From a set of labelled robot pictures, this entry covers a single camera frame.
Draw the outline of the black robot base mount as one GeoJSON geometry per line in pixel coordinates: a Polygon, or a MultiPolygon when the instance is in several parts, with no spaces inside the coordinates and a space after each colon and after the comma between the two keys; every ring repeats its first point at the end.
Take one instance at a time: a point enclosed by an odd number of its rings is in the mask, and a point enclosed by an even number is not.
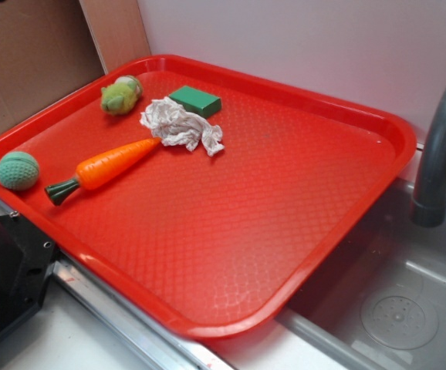
{"type": "Polygon", "coordinates": [[[54,240],[23,216],[0,216],[0,341],[42,307],[54,240]]]}

